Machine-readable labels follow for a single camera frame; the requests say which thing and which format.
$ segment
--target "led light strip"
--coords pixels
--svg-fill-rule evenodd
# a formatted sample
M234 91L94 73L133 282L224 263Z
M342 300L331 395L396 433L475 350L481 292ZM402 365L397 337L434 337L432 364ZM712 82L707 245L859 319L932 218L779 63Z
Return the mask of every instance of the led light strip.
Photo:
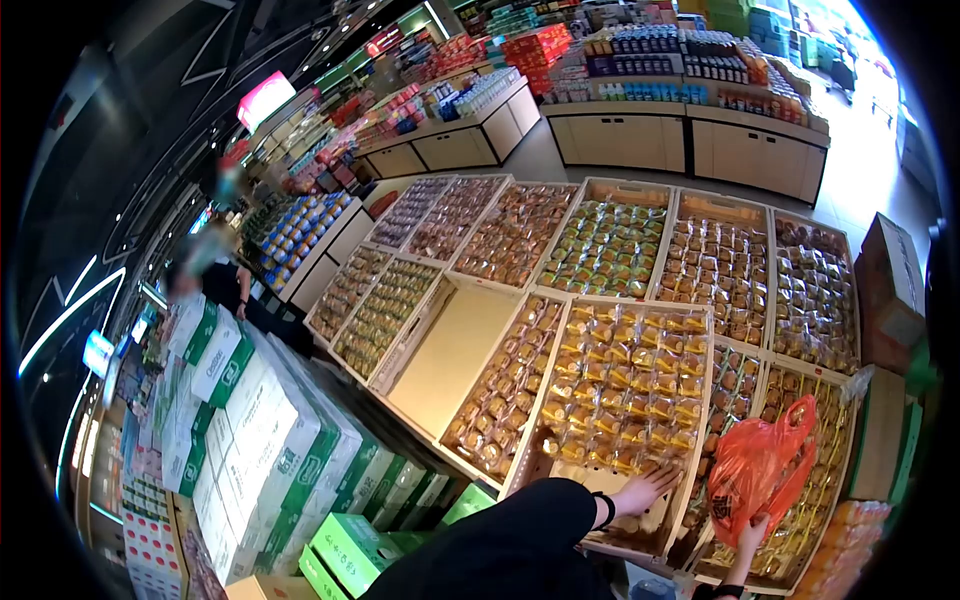
M70 299L73 298L73 293L77 291L77 288L80 287L80 282L84 280L86 274L90 271L90 267L93 266L93 263L97 261L97 255L94 254L93 258L90 259L90 262L86 263L86 266L82 271L80 271L80 276L77 277L77 280L73 282L73 287L70 288L70 293L66 295L66 299L63 300L63 305L66 306L70 303Z
M437 14L433 12L433 7L430 6L430 3L424 2L423 4L426 6L426 9L430 11L430 16L433 17L433 22L436 23L437 27L440 28L440 33L444 34L444 39L450 39L450 34L446 32L446 27L444 27L444 24L440 21L440 18L437 16Z
M123 285L123 278L126 275L126 273L127 273L127 268L120 267L119 269L111 273L106 279L104 279L100 283L93 286L93 289L91 289L89 292L81 296L79 300L77 300L76 302L71 304L66 310L64 310L63 314L57 317L57 320L54 321L49 327L47 327L47 330L44 331L42 335L40 335L40 337L36 340L36 342L34 342L33 347L30 348L30 351L27 352L26 356L24 356L23 360L20 362L20 368L19 370L17 370L16 375L19 377L20 375L23 374L23 370L26 369L27 365L30 364L30 361L34 359L34 356L36 356L36 353L39 352L40 348L46 343L47 340L50 339L50 336L52 336L54 332L57 331L58 328L60 328L63 322L69 319L73 313L77 312L77 310L81 306L86 304L88 300L96 296L97 292L99 292L100 290L110 285L110 283L113 282L118 277L120 278L120 283L117 285L117 291L119 291L120 286ZM110 310L113 308L113 302L116 301L116 299L117 299L117 292L114 292L113 300L110 302L110 307L107 309L108 318L110 315Z
M86 372L84 384L80 388L80 393L77 394L77 401L73 403L73 410L70 411L70 420L66 422L66 431L63 432L63 441L60 442L60 457L57 459L57 475L54 479L54 495L57 497L58 502L60 501L60 471L63 467L63 451L66 449L66 439L70 437L70 429L73 428L73 419L77 417L77 409L80 408L80 401L84 399L84 394L86 394L86 384L90 382L90 376L92 374L93 371Z
M119 517L119 516L113 515L113 514L111 514L111 513L108 513L107 511L105 511L104 509L100 508L99 506L97 506L97 505L94 504L93 502L90 502L90 508L93 509L94 511L100 513L101 515L105 516L106 518L110 519L111 521L113 521L113 522L116 523L117 525L123 525L123 521L120 520L120 517Z

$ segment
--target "black sleeve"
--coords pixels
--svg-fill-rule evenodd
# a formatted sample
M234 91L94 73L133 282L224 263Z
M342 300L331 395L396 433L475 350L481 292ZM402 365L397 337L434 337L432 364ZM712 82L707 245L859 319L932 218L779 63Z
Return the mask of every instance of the black sleeve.
M700 584L693 590L693 597L690 600L713 600L720 596L733 596L739 598L743 595L743 586L718 586L710 584Z
M580 542L596 519L596 500L572 479L548 477L450 528L461 539L489 538L533 552L558 552Z

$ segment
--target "display bin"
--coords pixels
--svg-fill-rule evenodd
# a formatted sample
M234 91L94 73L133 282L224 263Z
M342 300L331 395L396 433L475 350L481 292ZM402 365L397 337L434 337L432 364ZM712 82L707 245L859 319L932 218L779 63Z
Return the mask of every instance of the display bin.
M443 197L444 192L449 188L455 179L456 176L453 175L432 175L419 177L414 180L414 182L411 183L402 194L400 194L400 197L397 198L393 204L388 206L385 211L383 211L383 214L380 215L380 217L376 220L376 223L373 225L373 229L370 230L370 233L367 234L367 237L364 238L364 241L370 244L372 247L384 252L399 251L410 240L410 236L413 235L414 230L417 229L423 219L426 218L427 214L429 214L437 200ZM439 182L439 187L434 188L435 191L431 194L432 200L428 200L423 204L419 204L420 208L413 216L401 216L400 213L404 210L404 208L410 206L410 202L412 202L412 195L417 193L419 185L433 180ZM380 234L390 228L396 231L396 241L389 244L379 241Z
M713 348L706 436L677 543L668 557L669 564L675 568L689 568L703 544L713 538L706 492L713 452L719 440L737 422L759 417L770 369L769 352L765 350L735 340L724 340L720 336L715 336Z
M417 225L413 233L403 244L401 252L409 255L411 258L424 257L437 261L437 264L443 264L444 267L453 262L454 258L460 253L479 227L483 215L496 202L503 190L514 180L513 175L476 175L470 177L454 176L453 182L446 188L442 196L436 201L432 208L423 217L423 220ZM487 194L484 198L476 199L477 202L467 206L450 205L449 199L457 197L464 191L470 190L477 185L488 185ZM456 227L449 233L450 239L458 239L456 248L449 251L449 256L440 256L423 246L418 247L421 236L427 235L429 230L441 220L451 222Z
M704 379L709 377L709 373L712 372L712 355L713 355L713 319L712 311L708 310L704 306L697 306L692 304L677 304L674 302L658 302L655 300L646 301L643 303L638 303L637 300L631 299L613 299L606 297L575 297L570 302L570 310L567 312L566 319L561 324L561 333L559 337L561 338L558 352L564 350L564 340L565 333L568 331L568 325L576 325L575 320L579 319L577 315L581 315L581 309L583 307L592 306L598 312L600 311L609 311L614 309L622 316L622 311L629 311L635 314L640 314L643 317L648 315L659 317L665 317L666 315L688 315L691 320L694 322L702 324L704 333L699 342L704 342L706 348L702 356L702 365L704 367ZM647 325L643 325L643 332L646 332ZM684 335L684 343L687 343L687 339ZM664 341L669 338L664 336L662 338ZM649 446L644 446L639 448L633 445L623 445L622 440L625 439L625 436L630 435L631 428L622 430L621 442L616 442L616 444L621 444L617 446L614 458L614 462L611 467L604 467L596 463L592 463L594 459L590 457L594 451L598 450L598 446L592 445L592 451L590 454L587 454L587 463L584 466L583 459L577 459L578 464L571 464L562 458L563 453L558 455L558 458L554 458L547 453L545 453L542 448L549 447L544 446L545 442L548 442L550 439L554 438L557 434L554 430L548 426L547 421L544 419L544 408L548 405L549 402L555 401L555 392L553 390L553 385L559 383L557 381L558 375L557 371L557 362L558 358L555 356L554 360L550 365L550 376L547 378L545 385L547 389L543 394L540 394L538 397L537 404L534 408L534 414L537 416L536 423L530 427L529 432L525 432L525 440L522 444L516 460L511 467L510 473L508 474L507 480L503 486L503 489L500 494L499 499L503 499L506 496L510 495L513 492L516 492L523 486L527 485L535 479L540 479L547 476L562 476L570 479L574 479L583 483L588 489L592 492L604 492L604 493L613 493L617 492L628 479L628 475L631 472L636 472L635 468L629 469L627 473L623 472L623 467L618 467L616 461L625 461L629 457L619 454L622 450L627 451L636 451L636 454L633 455L633 461L631 464L636 464L640 468L652 468L651 463L646 461L653 460L654 456L660 456L659 460L668 460L665 457L669 455L670 450L664 450L664 454L654 454L652 448L655 447L657 443L657 430L651 427L651 435L648 443ZM700 455L701 446L704 438L704 431L707 426L707 407L708 407L708 396L710 387L709 385L704 385L704 381L701 380L701 387L698 396L676 396L676 399L696 399L696 406L699 409L699 416L696 418L690 417L690 420L686 422L686 433L696 433L695 441L692 445L685 445L683 451L678 451L676 455L675 464L682 466L684 470L684 476L681 480L680 485L676 490L667 494L664 498L658 499L658 501L651 507L648 513L643 516L631 519L629 521L619 522L615 520L612 524L610 531L614 533L606 532L591 532L583 541L584 547L589 547L596 549L598 551L613 554L615 556L621 556L629 560L634 561L645 561L649 562L655 560L661 562L667 555L670 547L673 545L676 540L678 533L681 528L681 520L684 515L684 511L687 504L687 499L690 495L690 490L693 485L695 477L695 465L697 457ZM625 396L624 410L632 410L627 407L627 404L631 406L638 406L633 403L631 396ZM655 402L651 401L650 406L654 407ZM594 434L600 433L599 427L603 425L606 421L606 416L604 411L610 410L605 404L601 404L600 408L594 409L594 427L591 433L588 435L591 437L591 444L596 444L598 438ZM683 433L684 429L674 429L674 432L671 434L677 436L679 433ZM567 431L564 433L566 436L579 436L578 433ZM563 444L564 440L571 441L574 438L560 437L557 445Z
M349 339L345 336L350 334L360 334L363 333L359 330L355 330L356 327L362 327L366 322L363 321L360 317L361 311L365 308L373 309L373 305L376 303L376 300L372 300L376 294L378 294L378 286L388 285L389 280L387 279L388 274L396 273L403 275L405 273L410 273L412 270L421 270L426 271L428 275L424 275L420 278L422 281L423 289L421 292L413 297L412 301L416 303L413 306L413 309L410 310L409 315L406 318L402 319L399 327L396 328L396 333L390 337L389 344L386 347L382 345L376 348L376 351L371 352L371 359L365 362L365 365L358 369L359 363L356 360L351 359L348 356L345 356L346 351L359 351L360 348L355 344L349 342ZM446 280L444 279L443 270L440 267L430 266L421 264L418 262L413 262L394 256L391 258L390 262L387 263L387 266L384 268L383 272L380 274L377 282L372 284L367 292L364 294L363 298L360 299L353 307L353 310L350 311L349 316L344 321L344 325L341 327L337 337L331 341L330 347L332 348L331 354L337 359L337 361L354 377L367 388L371 388L372 384L377 381L377 375L380 373L382 368L385 365L389 364L389 371L393 374L396 374L398 369L401 369L402 366L399 364L402 361L402 356L406 352L406 345L401 341L412 340L411 336L416 335L416 332L413 332L413 328L416 327L428 327L429 323L425 322L423 318L424 315L429 316L432 313L431 311L436 309L437 302L442 303L444 300L444 288L446 286Z
M474 398L475 396L477 396L478 392L482 394L487 390L487 386L485 385L485 382L482 381L484 373L488 372L488 370L491 370L491 369L496 370L496 367L494 366L495 358L497 357L497 355L504 353L504 347L505 347L506 341L511 339L513 333L516 333L515 327L517 326L518 323L522 321L523 314L526 311L530 310L528 306L531 306L537 302L542 302L544 304L544 307L543 307L544 314L547 312L550 306L556 307L556 314L553 317L554 321L551 322L553 325L553 328L552 328L553 339L548 342L544 341L542 343L542 348L538 352L538 356L547 356L546 364L541 367L542 372L539 370L533 369L533 367L531 366L530 367L531 372L525 373L526 375L530 375L530 374L538 375L540 377L540 382L536 387L533 387L533 388L521 386L520 383L517 382L516 392L518 394L519 393L526 394L525 397L528 398L527 401L530 401L530 405L527 406L526 408L526 410L529 411L529 413L526 415L526 419L524 419L521 423L519 423L518 426L503 425L503 423L507 419L502 419L502 420L499 420L500 422L494 428L496 429L498 427L503 427L500 430L504 432L515 431L515 433L513 434L507 433L507 435L512 436L513 443L516 444L516 453L518 453L520 449L523 448L524 445L529 442L530 435L534 428L533 424L537 419L537 414L534 412L534 406L538 404L538 402L540 401L540 397L545 393L546 379L547 379L547 375L549 374L549 371L547 369L549 365L552 364L553 360L556 358L557 346L560 342L560 335L558 335L559 327L560 327L560 324L564 322L566 315L569 311L569 299L550 298L548 296L545 296L539 293L524 293L519 299L516 300L516 307L511 313L509 320L507 320L507 322L503 325L499 335L496 338L496 342L491 346L490 351L487 352L487 355L484 358L483 362L480 364L479 369L476 370L475 375L470 380L470 385L469 385L469 388L467 389L467 392L463 395L462 398L460 398L460 401L456 402L451 407L451 410L448 413L448 418L444 423L444 431L442 435L439 436L439 439L437 439L434 442L434 446L436 446L437 449L440 450L440 452L442 452L442 454L446 456L449 460L453 461L454 464L458 465L460 468L470 473L471 475L478 477L481 480L487 482L498 492L502 491L503 483L505 479L510 476L510 470L514 466L513 461L514 461L514 458L516 457L516 453L508 454L507 455L508 458L500 458L499 462L496 465L492 465L492 468L485 468L483 466L483 463L485 461L480 455L480 452L471 452L471 451L464 450L464 445L461 444L459 441L459 438L461 436L457 431L454 430L454 423L459 421L466 426L466 429L472 429L474 425L473 423L474 419L466 420L463 417L463 414L465 413L465 407L471 402L473 402L474 407L480 413L485 415L488 414L490 411L490 406L492 404L492 397L501 397L504 400L504 408L497 411L498 413L509 413L511 410L515 411L517 410L517 408L521 407L522 403L520 401L514 401L512 397L504 397L504 395L502 394L498 396L496 393L488 393L488 396L491 396L491 397L486 398L484 400L478 400ZM536 328L536 325L537 324L532 324L532 326L530 326L529 328L534 329ZM517 336L516 338L521 342L525 340L524 336ZM507 369L501 368L497 370L497 372L502 374L506 372L508 369L509 369L509 365L507 366Z
M680 188L677 195L676 219L669 224L669 235L666 231L664 232L666 241L663 245L667 248L666 258L662 261L657 279L651 283L653 292L650 298L680 302L690 300L713 305L717 310L717 340L726 344L745 344L748 347L747 350L752 355L756 355L760 349L769 347L775 322L774 311L766 304L767 299L774 297L771 290L776 279L776 274L769 268L771 257L775 254L770 209L764 204L698 189ZM696 238L694 233L681 231L682 225L689 227L686 223L691 220L707 220L717 223L720 227L707 231L706 237ZM717 236L718 241L709 242L710 233ZM730 236L731 239L725 240L725 236ZM704 240L700 242L700 250L696 250L695 240L697 239ZM762 250L762 254L752 252L753 240L762 244L758 249ZM715 252L712 254L708 254L708 244L716 244L713 247ZM699 264L690 262L692 255L700 256ZM745 262L737 262L741 256ZM709 266L717 269L712 270L712 280L705 281L704 271L708 270L706 261L712 258L715 260L712 260ZM674 270L678 266L681 270L671 273L671 265ZM762 271L759 278L755 277L755 267ZM691 268L694 273L688 276L686 270ZM691 283L690 290L687 290L684 284L689 281L694 283ZM762 284L762 287L754 288L753 282ZM746 288L746 292L737 292L741 286ZM758 312L750 310L752 295L757 291L763 294L764 311L758 315L756 322L750 323ZM665 296L667 294L671 296L686 294L688 298L667 298ZM743 313L742 310L736 310L736 306L732 303L734 294L742 298L744 310L749 310L749 316L742 316L743 324L738 324L733 317L734 312ZM735 324L742 327L740 328L742 335L736 335L732 331ZM759 335L751 343L749 335L752 335L753 330L757 328L760 329Z
M533 249L528 255L527 269L529 274L526 276L520 276L515 278L513 281L507 281L505 277L486 276L484 273L474 273L468 271L468 264L472 257L472 254L469 253L469 248L471 244L481 244L486 233L486 229L490 228L496 224L507 223L509 225L518 226L518 223L524 218L524 215L517 213L515 210L511 210L509 207L509 200L517 196L521 196L524 192L529 192L530 194L537 193L538 189L551 190L554 192L555 196L550 202L551 206L554 206L554 210L559 211L562 207L563 218L559 219L555 224L549 224L546 229L543 231L544 235L548 235L548 243L543 246L543 249L537 252L537 249ZM457 255L454 257L453 265L450 269L447 270L447 276L457 285L457 287L465 288L470 286L476 286L481 288L486 288L498 292L501 294L507 294L511 296L522 296L527 287L533 281L535 274L540 270L543 262L547 258L547 251L553 247L557 241L557 236L560 234L560 224L565 223L566 219L569 218L571 211L573 210L574 205L576 205L579 194L582 190L582 186L575 183L552 183L552 182L540 182L540 181L512 181L511 184L506 186L497 197L497 202L491 204L487 210L484 212L483 216L480 218L479 223L476 228L472 229L465 240L464 245L458 250ZM564 192L568 194L568 197L564 200L561 198L564 197ZM519 233L524 228L514 228L514 233ZM512 242L512 245L515 243L521 242L519 238L509 240ZM502 250L501 252L507 253L512 252L512 250ZM499 265L495 266L493 271L496 273L496 268ZM522 264L515 264L517 268L523 268Z
M859 360L861 355L860 353L860 305L859 305L859 296L857 295L857 289L856 289L856 278L855 278L855 275L853 274L853 262L852 262L852 255L850 252L850 242L847 239L846 232L844 232L841 229L826 226L822 223L818 223L811 219L807 219L803 215L788 212L786 210L772 209L771 221L772 221L772 226L775 230L782 230L786 227L804 228L807 231L807 234L810 236L816 236L818 234L829 235L829 236L832 236L832 239L835 241L834 246L837 247L837 250L839 250L839 252L837 253L837 257L846 264L847 266L846 273L841 274L840 279L835 279L832 276L821 277L821 279L829 281L834 291L836 291L836 288L837 288L837 285L835 285L834 282L838 280L843 282L840 285L842 285L846 291L840 292L841 296L843 297L841 301L846 302L847 303L846 305L850 308L849 313L847 313L847 316L845 317L845 326L843 330L849 336L849 338L852 338L852 341L849 342L849 348L852 353L852 359L848 361L848 365L846 366L846 368L841 369L839 365L832 366L828 363L828 361L825 361L823 359L817 359L815 361L810 354L807 354L805 352L791 353L790 351L787 351L787 352L782 351L783 348L780 346L780 344L784 344L785 346L787 346L789 345L789 341L787 340L786 336L784 336L783 334L778 334L777 332L778 320L782 318L782 313L778 313L778 311L781 311L782 309L776 306L776 304L779 303L780 295L781 295L780 270L778 270L777 273L771 274L773 277L775 287L774 287L774 293L768 294L768 296L770 296L771 299L777 299L777 300L774 302L775 304L774 306L775 313L773 318L774 328L771 331L772 335L770 336L770 346L768 348L772 350L774 354L776 354L777 360L783 361L787 364L791 364L796 361L800 363L808 363L811 366L819 367L823 370L823 372L832 371L832 372L836 372L838 375L841 375L841 376L853 374L859 368ZM785 245L782 243L781 238L782 236L774 240L774 244L775 244L774 250L778 258L780 257L781 254L789 252L786 249ZM808 238L804 245L809 249L810 246L815 247L822 244L817 244L816 242L812 242ZM803 268L799 271L795 271L794 275L795 276L804 275L804 274L810 275L811 273L814 274L815 276L819 276L818 274L820 273L820 269L819 268L816 268L816 269ZM807 315L813 314L809 310L811 307L816 308L819 311L819 314L823 314L824 312L820 304L814 303L806 307ZM836 343L835 339L829 339L828 343L821 344L821 347L828 348L829 353L837 357L840 356L840 354L834 352L834 350L837 350L839 346L840 345Z
M774 409L776 414L771 411L765 417L779 418L791 401L784 398L788 389L796 388L797 399L804 393L814 394L817 397L817 463L797 503L757 550L747 578L748 591L790 595L803 578L840 497L850 462L856 413L864 393L861 384L856 377L820 370L802 361L784 362L775 358L769 365L765 391L757 409L761 415L767 409ZM688 565L692 565L698 581L718 585L732 563L732 550L713 539L709 523L700 538L702 545Z
M676 191L675 187L646 181L586 178L577 195L576 205L573 206L570 215L565 218L563 225L559 228L550 254L542 260L536 273L535 282L538 289L553 289L584 295L633 296L634 298L647 300L652 298L649 282L658 277L658 272L662 269L666 257L666 245L662 244L661 241L669 224L673 223L676 218ZM608 216L609 213L604 212L600 215L600 219L612 220L612 222L597 224L596 229L593 230L593 236L588 236L589 218L598 215L597 204L592 203L602 203L608 197L616 204L631 207L630 210L634 217L631 218L631 213L624 212L620 208L615 210L621 210L621 212L612 216ZM644 209L658 209L662 212L662 229L656 242L653 241L652 229L643 228L648 223L641 212ZM615 236L618 232L622 232L622 236ZM606 239L603 236L604 233L611 236L607 242L603 241ZM569 249L564 248L571 243L567 241L571 238L575 238L574 245ZM586 245L581 246L579 242L584 242ZM643 244L656 244L656 252L645 253L642 248ZM586 250L578 252L577 249L579 248L585 248ZM573 256L583 256L585 254L586 258L574 264L573 261L568 260L571 256L570 251L572 251ZM603 254L604 252L607 253L606 256L594 256L595 253ZM626 262L616 262L618 258L627 257L629 254L634 255L629 265ZM606 260L606 258L613 258L613 261ZM626 272L621 271L623 267L630 269L629 280L614 278L621 273L626 274ZM567 277L571 273L575 278L590 275L584 282ZM603 281L602 277L605 277L608 281L601 283Z
M326 284L324 292L320 294L303 319L303 324L321 346L330 348L330 344L347 322L347 317L383 273L392 257L393 254L390 252L378 250L373 244L361 242L350 253L347 262L337 269L337 273ZM352 277L352 275L363 276L361 271L353 267L357 258L369 263L369 267L362 270L368 277L366 282L356 281ZM352 284L357 285L355 291L346 289L346 286Z

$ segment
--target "brand logo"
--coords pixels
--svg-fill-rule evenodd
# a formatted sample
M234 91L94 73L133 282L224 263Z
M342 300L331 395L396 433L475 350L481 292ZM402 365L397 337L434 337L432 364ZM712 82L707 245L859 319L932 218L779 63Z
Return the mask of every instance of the brand logo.
M220 381L222 381L224 385L232 386L236 383L239 374L240 365L235 360L231 360L227 363L227 366L224 367L224 372L220 375Z
M316 456L306 457L303 468L300 469L300 482L309 485L311 481L316 481L322 467L323 463Z
M217 350L217 353L213 355L213 359L210 361L210 366L206 369L207 377L212 377L217 372L217 368L220 367L220 363L225 357L226 355L222 350Z

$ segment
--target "hand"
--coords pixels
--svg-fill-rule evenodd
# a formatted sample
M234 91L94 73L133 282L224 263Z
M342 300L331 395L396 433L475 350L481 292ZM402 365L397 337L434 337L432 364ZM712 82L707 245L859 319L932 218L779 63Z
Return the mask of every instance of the hand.
M740 532L740 537L736 541L738 552L749 554L753 557L756 549L763 541L763 536L767 532L767 525L770 523L770 515L767 513L757 513L750 517L750 522Z
M638 516L647 510L657 498L680 483L682 472L677 468L658 468L642 475L631 477L627 485L610 496L616 506L617 516Z

